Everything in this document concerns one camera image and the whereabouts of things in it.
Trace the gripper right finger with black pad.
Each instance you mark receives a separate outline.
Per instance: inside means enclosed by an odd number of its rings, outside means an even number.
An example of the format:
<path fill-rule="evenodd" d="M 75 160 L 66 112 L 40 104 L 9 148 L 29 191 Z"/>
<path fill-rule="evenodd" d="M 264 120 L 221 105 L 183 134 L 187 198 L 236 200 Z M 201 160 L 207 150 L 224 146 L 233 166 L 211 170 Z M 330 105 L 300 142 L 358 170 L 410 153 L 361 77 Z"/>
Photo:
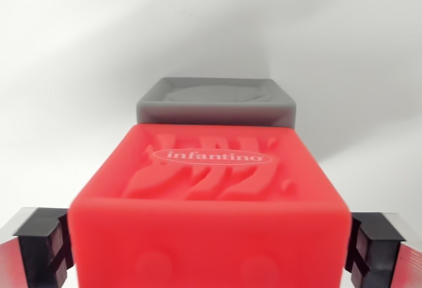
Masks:
<path fill-rule="evenodd" d="M 354 212 L 345 270 L 354 287 L 420 287 L 421 235 L 398 214 Z"/>

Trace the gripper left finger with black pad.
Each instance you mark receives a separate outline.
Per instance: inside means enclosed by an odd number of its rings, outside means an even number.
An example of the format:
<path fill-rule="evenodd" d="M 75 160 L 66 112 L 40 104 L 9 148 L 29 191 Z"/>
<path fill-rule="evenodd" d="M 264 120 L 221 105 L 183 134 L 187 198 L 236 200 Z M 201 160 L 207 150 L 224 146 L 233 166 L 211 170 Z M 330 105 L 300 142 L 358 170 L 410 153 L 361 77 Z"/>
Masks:
<path fill-rule="evenodd" d="M 73 266 L 66 208 L 21 208 L 1 228 L 2 287 L 62 287 Z"/>

